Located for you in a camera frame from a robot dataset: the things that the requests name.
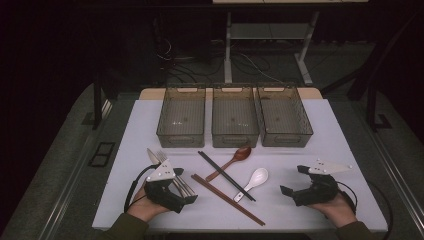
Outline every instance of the fork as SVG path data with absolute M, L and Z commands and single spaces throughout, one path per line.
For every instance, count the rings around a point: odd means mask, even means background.
M 168 156 L 162 150 L 157 151 L 156 156 L 158 157 L 160 162 L 168 160 Z M 181 176 L 176 176 L 175 179 L 177 183 L 174 182 L 174 184 L 180 186 L 183 191 L 188 192 L 189 196 L 193 196 L 196 194 L 193 189 L 191 189 L 190 186 L 188 186 L 187 183 L 181 178 Z

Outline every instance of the wooden chopstick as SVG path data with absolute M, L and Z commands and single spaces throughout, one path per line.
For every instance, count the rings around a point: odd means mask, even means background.
M 253 215 L 251 212 L 247 211 L 245 208 L 240 206 L 238 203 L 234 202 L 231 198 L 229 198 L 227 195 L 225 195 L 223 192 L 221 192 L 219 189 L 214 187 L 212 184 L 206 182 L 203 178 L 201 178 L 199 175 L 194 174 L 191 175 L 191 177 L 196 180 L 196 182 L 200 183 L 207 189 L 209 189 L 211 192 L 215 193 L 218 197 L 222 198 L 227 203 L 231 204 L 233 207 L 237 208 L 240 212 L 244 213 L 246 216 L 251 218 L 253 221 L 257 222 L 259 225 L 264 226 L 265 223 L 257 218 L 255 215 Z
M 202 151 L 198 151 L 200 156 L 202 156 L 210 165 L 212 165 L 215 170 L 217 170 L 219 173 L 221 173 L 222 176 L 224 176 L 231 184 L 233 184 L 234 187 L 236 187 L 240 192 L 242 192 L 246 197 L 248 197 L 251 201 L 256 200 L 246 191 L 244 190 L 234 179 L 232 179 L 224 170 L 222 170 L 206 153 Z

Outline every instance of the hand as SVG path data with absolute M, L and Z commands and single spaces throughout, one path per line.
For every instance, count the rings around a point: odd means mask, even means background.
M 169 212 L 170 210 L 150 201 L 150 199 L 146 197 L 146 192 L 144 191 L 144 184 L 145 183 L 143 183 L 143 186 L 135 194 L 133 203 L 129 207 L 127 213 L 136 218 L 141 219 L 144 222 L 148 222 L 152 220 L 155 216 L 164 212 Z
M 331 201 L 312 204 L 308 207 L 323 213 L 337 228 L 358 221 L 346 199 L 340 193 Z

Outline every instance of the red-brown ladle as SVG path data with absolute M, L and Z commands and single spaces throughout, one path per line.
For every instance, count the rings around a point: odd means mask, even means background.
M 225 170 L 228 166 L 230 166 L 232 163 L 239 162 L 245 160 L 247 157 L 249 157 L 250 153 L 252 152 L 252 148 L 247 147 L 241 147 L 237 149 L 236 153 L 234 153 L 233 159 L 231 159 L 229 162 L 224 164 L 221 169 Z M 207 182 L 212 181 L 214 178 L 216 178 L 219 175 L 218 171 L 213 172 L 211 175 L 207 176 L 205 180 Z

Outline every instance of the dark background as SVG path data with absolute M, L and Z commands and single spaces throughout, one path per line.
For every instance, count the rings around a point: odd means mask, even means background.
M 76 8 L 78 3 L 65 0 L 0 3 L 2 232 L 70 108 L 94 76 L 103 80 L 108 98 L 156 85 L 163 81 L 155 55 L 160 35 L 174 37 L 180 48 L 191 48 L 199 58 L 207 58 L 210 39 L 224 33 L 221 24 L 225 14 L 185 13 L 183 18 L 168 13 L 163 15 L 158 35 L 158 26 L 152 24 L 155 13 L 87 14 Z M 392 0 L 370 1 L 370 6 L 382 3 L 387 3 L 386 7 L 343 14 L 322 12 L 313 37 L 315 43 L 387 42 L 421 4 Z M 423 26 L 421 12 L 377 74 L 379 89 L 421 141 Z

